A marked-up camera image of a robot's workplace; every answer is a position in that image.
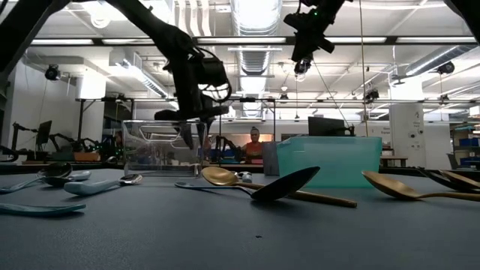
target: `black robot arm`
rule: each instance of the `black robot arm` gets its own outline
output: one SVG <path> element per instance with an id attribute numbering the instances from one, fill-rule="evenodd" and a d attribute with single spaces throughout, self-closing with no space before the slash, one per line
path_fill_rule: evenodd
<path id="1" fill-rule="evenodd" d="M 5 82 L 23 53 L 50 15 L 70 2 L 90 0 L 19 0 L 0 25 L 0 33 L 8 35 L 0 50 L 0 83 Z M 206 97 L 199 84 L 228 85 L 226 100 L 231 94 L 223 63 L 215 57 L 206 58 L 188 34 L 158 19 L 138 0 L 106 0 L 122 12 L 135 26 L 146 33 L 155 46 L 169 60 L 166 69 L 173 75 L 179 111 L 177 119 L 208 119 L 228 112 L 226 106 L 206 106 Z"/>

